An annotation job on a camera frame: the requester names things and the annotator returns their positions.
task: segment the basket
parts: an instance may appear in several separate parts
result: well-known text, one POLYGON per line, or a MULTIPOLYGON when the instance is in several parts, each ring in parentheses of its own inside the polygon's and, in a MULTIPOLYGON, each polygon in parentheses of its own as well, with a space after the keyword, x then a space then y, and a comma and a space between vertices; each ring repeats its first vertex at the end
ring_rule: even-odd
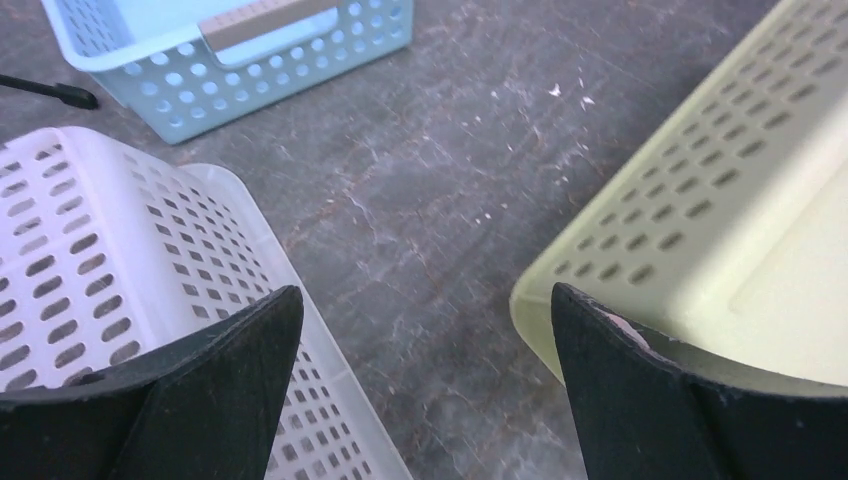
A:
POLYGON ((397 50, 412 33, 412 0, 43 4, 68 63, 172 144, 397 50))
MULTIPOLYGON (((0 391, 60 387, 303 288, 227 170, 174 168, 76 127, 6 147, 0 391)), ((306 293, 304 312, 266 478, 410 478, 306 293)))
POLYGON ((848 2, 784 0, 616 174, 512 293, 560 380, 564 282, 718 355, 848 385, 846 75, 848 2))

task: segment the plastic basket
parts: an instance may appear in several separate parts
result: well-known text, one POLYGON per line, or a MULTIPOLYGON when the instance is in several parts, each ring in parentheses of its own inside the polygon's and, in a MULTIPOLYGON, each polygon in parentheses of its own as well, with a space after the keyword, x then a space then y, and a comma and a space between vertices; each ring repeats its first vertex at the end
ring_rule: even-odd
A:
MULTIPOLYGON (((235 175, 90 130, 8 143, 0 208, 0 391, 59 387, 303 288, 235 175)), ((266 478, 410 478, 305 292, 304 311, 266 478)))
POLYGON ((65 59, 178 143, 408 44, 412 0, 43 0, 65 59))
POLYGON ((511 310, 560 380, 556 282, 733 360, 848 384, 847 64, 848 2, 784 0, 542 253, 511 310))

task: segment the table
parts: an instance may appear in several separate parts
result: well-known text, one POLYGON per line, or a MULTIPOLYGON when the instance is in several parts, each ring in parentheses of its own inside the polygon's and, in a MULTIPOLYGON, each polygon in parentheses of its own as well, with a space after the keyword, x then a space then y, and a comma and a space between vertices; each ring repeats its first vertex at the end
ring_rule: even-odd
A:
POLYGON ((774 0, 441 0, 413 45, 177 147, 0 3, 0 140, 99 130, 247 184, 416 479, 580 479, 565 388, 519 339, 513 283, 774 0))

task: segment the round hole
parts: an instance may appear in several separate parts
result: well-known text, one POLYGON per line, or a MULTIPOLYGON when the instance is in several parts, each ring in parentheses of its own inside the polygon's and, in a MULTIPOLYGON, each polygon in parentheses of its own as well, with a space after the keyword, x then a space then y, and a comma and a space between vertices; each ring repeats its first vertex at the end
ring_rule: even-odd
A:
POLYGON ((152 82, 141 82, 141 93, 147 96, 156 95, 156 92, 159 91, 159 88, 155 83, 152 82))
POLYGON ((165 81, 168 82, 168 85, 181 85, 183 83, 183 76, 177 72, 171 72, 165 75, 165 81))
POLYGON ((127 75, 132 75, 133 77, 141 75, 141 65, 133 62, 124 66, 124 71, 127 72, 127 75))
POLYGON ((177 47, 177 51, 184 57, 194 55, 194 47, 190 43, 184 43, 177 47))
POLYGON ((150 56, 150 61, 155 63, 156 65, 167 65, 168 64, 168 56, 162 52, 154 53, 150 56))
POLYGON ((206 75, 206 65, 202 63, 195 63, 191 66, 191 73, 194 74, 195 77, 202 77, 206 75))
POLYGON ((218 84, 215 82, 206 82, 203 84, 203 93, 207 95, 214 95, 218 93, 218 84))

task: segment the stone countertop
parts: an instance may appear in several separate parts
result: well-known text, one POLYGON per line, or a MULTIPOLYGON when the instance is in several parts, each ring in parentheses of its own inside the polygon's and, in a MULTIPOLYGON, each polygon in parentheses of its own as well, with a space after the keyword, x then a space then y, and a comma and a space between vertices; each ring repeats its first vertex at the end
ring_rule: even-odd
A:
POLYGON ((774 0, 442 0, 413 44, 183 145, 0 2, 0 140, 99 130, 247 184, 416 479, 580 479, 565 388, 509 318, 521 272, 774 0))

